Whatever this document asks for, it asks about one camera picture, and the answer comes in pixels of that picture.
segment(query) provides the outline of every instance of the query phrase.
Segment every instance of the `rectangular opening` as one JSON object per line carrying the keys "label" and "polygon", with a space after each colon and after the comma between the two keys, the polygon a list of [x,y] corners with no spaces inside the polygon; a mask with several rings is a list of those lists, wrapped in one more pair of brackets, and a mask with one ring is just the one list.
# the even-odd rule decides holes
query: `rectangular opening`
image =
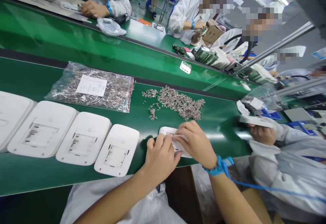
{"label": "rectangular opening", "polygon": [[57,132],[58,128],[34,123],[29,129],[23,144],[30,145],[34,148],[46,148],[49,145],[52,137]]}
{"label": "rectangular opening", "polygon": [[123,161],[128,154],[128,149],[123,149],[117,146],[111,146],[108,155],[105,158],[104,164],[114,168],[121,168]]}
{"label": "rectangular opening", "polygon": [[86,136],[83,134],[74,134],[68,153],[76,156],[87,156],[91,151],[97,137]]}

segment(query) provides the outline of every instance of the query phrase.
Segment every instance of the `hand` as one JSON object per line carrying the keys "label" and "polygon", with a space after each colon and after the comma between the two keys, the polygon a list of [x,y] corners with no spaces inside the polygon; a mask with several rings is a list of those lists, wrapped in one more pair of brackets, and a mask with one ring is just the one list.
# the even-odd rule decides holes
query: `hand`
{"label": "hand", "polygon": [[197,32],[191,37],[191,43],[195,44],[199,41],[199,39],[200,39],[200,32]]}
{"label": "hand", "polygon": [[99,18],[110,15],[110,11],[105,5],[99,5],[94,1],[88,0],[82,6],[80,11],[86,17]]}
{"label": "hand", "polygon": [[184,135],[188,140],[185,141],[180,136],[173,139],[181,143],[184,149],[204,168],[211,170],[215,168],[217,156],[214,153],[211,142],[207,139],[203,130],[193,120],[185,122],[179,126],[176,135]]}
{"label": "hand", "polygon": [[177,152],[174,155],[171,135],[167,135],[164,140],[164,135],[159,134],[156,142],[153,138],[147,141],[146,160],[141,170],[150,176],[154,185],[157,186],[174,171],[181,155],[182,152]]}
{"label": "hand", "polygon": [[198,21],[195,23],[194,30],[203,30],[206,27],[206,23]]}
{"label": "hand", "polygon": [[248,125],[251,127],[250,134],[257,142],[272,146],[276,142],[276,134],[273,128],[268,128],[259,125]]}

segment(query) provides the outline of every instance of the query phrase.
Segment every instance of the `blue cord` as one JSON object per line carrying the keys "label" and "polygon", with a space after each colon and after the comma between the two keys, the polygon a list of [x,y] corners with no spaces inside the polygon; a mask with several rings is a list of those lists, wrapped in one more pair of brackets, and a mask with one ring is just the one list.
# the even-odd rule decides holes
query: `blue cord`
{"label": "blue cord", "polygon": [[283,192],[283,193],[287,193],[289,195],[296,195],[296,196],[301,196],[301,197],[305,197],[307,199],[311,199],[311,200],[317,200],[320,202],[323,202],[324,204],[326,204],[326,199],[320,198],[320,197],[314,197],[314,196],[310,196],[307,194],[302,194],[302,193],[296,193],[296,192],[291,192],[291,191],[287,191],[287,190],[283,190],[283,189],[279,189],[279,188],[271,188],[271,187],[263,187],[263,186],[258,186],[258,185],[253,185],[253,184],[247,184],[247,183],[242,183],[236,180],[232,180],[230,178],[230,175],[228,173],[228,167],[225,164],[225,162],[221,162],[221,166],[224,170],[224,173],[226,174],[226,176],[233,181],[234,183],[237,183],[239,185],[245,186],[245,187],[250,187],[250,188],[256,188],[256,189],[261,189],[261,190],[267,190],[267,191],[278,191],[278,192]]}

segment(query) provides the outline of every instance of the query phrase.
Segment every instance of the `floor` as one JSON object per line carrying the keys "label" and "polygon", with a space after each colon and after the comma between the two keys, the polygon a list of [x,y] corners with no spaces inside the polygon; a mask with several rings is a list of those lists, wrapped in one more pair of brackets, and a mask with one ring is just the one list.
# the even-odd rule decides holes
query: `floor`
{"label": "floor", "polygon": [[140,2],[139,0],[130,0],[130,4],[131,4],[131,9],[133,13],[136,13],[137,16],[147,22],[154,22],[157,24],[161,24],[164,26],[165,28],[165,32],[167,33],[167,25],[168,25],[168,20],[169,20],[169,15],[165,14],[163,20],[160,22],[160,14],[156,15],[156,18],[153,18],[151,13],[150,13],[150,9],[146,9],[145,7],[142,8],[141,6],[143,6],[143,2]]}

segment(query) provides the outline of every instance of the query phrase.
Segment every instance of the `pile of screws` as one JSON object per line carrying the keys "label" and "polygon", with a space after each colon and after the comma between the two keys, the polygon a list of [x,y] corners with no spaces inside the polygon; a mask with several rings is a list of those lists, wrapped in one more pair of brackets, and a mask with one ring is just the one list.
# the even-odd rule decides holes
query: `pile of screws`
{"label": "pile of screws", "polygon": [[[76,92],[82,75],[107,80],[104,96]],[[88,68],[69,62],[63,76],[52,86],[45,97],[47,100],[72,103],[90,107],[129,113],[130,97],[133,91],[133,77]]]}
{"label": "pile of screws", "polygon": [[[145,97],[156,97],[156,90],[150,89],[146,92],[143,92],[143,96]],[[162,107],[170,108],[179,113],[179,115],[184,119],[188,120],[190,118],[194,120],[200,120],[201,112],[200,109],[204,105],[204,99],[200,99],[197,101],[192,100],[189,96],[185,94],[179,94],[175,89],[172,89],[168,86],[162,88],[157,96],[158,101],[162,104]],[[150,119],[157,119],[155,116],[155,109],[153,105],[158,107],[160,110],[159,103],[153,103],[148,110],[150,111]]]}

